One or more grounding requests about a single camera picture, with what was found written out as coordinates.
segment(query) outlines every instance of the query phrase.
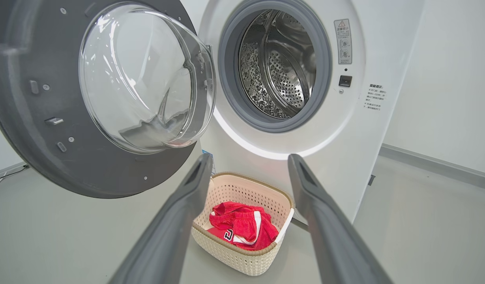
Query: warning label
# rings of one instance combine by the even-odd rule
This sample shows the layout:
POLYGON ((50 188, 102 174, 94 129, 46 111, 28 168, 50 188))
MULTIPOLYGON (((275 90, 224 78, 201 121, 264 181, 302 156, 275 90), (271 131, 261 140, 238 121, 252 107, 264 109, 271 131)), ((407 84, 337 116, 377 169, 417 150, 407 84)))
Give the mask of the warning label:
POLYGON ((349 27, 349 20, 334 21, 335 30, 337 34, 337 47, 339 49, 338 57, 339 64, 352 63, 352 49, 351 49, 351 29, 349 27))
POLYGON ((384 90, 383 85, 370 84, 369 91, 365 96, 363 108, 371 111, 380 111, 385 99, 386 91, 384 90))

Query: floor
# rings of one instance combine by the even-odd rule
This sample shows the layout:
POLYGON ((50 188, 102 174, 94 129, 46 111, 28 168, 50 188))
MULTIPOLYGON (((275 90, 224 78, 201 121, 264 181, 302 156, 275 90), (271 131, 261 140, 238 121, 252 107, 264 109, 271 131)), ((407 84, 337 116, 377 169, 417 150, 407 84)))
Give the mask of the floor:
MULTIPOLYGON (((484 188, 383 156, 373 173, 354 226, 395 283, 485 283, 484 188)), ((5 179, 0 284, 107 282, 163 194, 86 200, 33 169, 5 179)), ((319 283, 309 233, 291 224, 260 277, 228 268, 190 238, 181 283, 221 282, 319 283)))
POLYGON ((395 283, 485 283, 479 182, 382 156, 373 174, 354 226, 395 283))

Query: baseboard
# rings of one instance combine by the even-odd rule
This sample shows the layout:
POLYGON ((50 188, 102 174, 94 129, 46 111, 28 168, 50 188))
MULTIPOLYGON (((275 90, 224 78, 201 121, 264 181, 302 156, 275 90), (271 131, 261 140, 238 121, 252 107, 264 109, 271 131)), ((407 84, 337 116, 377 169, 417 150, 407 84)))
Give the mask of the baseboard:
POLYGON ((24 165, 26 165, 26 164, 24 162, 21 162, 21 163, 17 163, 13 166, 10 166, 10 167, 7 167, 5 169, 0 170, 0 177, 2 177, 4 175, 4 173, 6 173, 6 172, 7 172, 7 174, 12 174, 12 173, 15 173, 17 171, 22 170, 24 165))
POLYGON ((407 151, 388 144, 382 145, 379 151, 379 156, 485 189, 485 173, 480 171, 421 155, 420 153, 407 151))
POLYGON ((295 219, 295 217, 291 218, 291 223, 301 228, 302 230, 309 232, 309 226, 307 224, 304 224, 302 221, 295 219))

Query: front-load washing machine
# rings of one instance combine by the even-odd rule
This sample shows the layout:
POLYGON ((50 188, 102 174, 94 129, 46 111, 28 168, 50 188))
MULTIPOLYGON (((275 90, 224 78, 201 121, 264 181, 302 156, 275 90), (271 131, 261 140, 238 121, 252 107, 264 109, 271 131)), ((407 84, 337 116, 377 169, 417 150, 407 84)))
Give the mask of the front-load washing machine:
POLYGON ((198 34, 212 46, 217 99, 201 144, 215 171, 291 192, 287 157, 298 153, 353 221, 422 7, 404 0, 208 2, 198 34))
POLYGON ((37 190, 44 202, 26 215, 85 244, 23 249, 56 244, 47 253, 71 254, 71 267, 114 271, 201 149, 213 171, 290 193, 286 159, 298 153, 353 220, 423 1, 0 0, 0 129, 69 190, 37 190))

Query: woven basket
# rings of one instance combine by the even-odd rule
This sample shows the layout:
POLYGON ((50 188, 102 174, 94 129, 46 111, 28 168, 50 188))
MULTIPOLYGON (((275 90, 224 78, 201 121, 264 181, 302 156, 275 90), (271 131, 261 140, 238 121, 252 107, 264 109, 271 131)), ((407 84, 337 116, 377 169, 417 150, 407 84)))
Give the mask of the woven basket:
POLYGON ((271 266, 294 212, 293 200, 281 190, 236 173, 215 174, 209 184, 206 206, 193 221, 191 233, 204 250, 231 268, 246 275, 262 275, 271 266), (263 207, 278 228, 275 241, 262 250, 244 250, 209 233, 212 207, 225 201, 263 207))

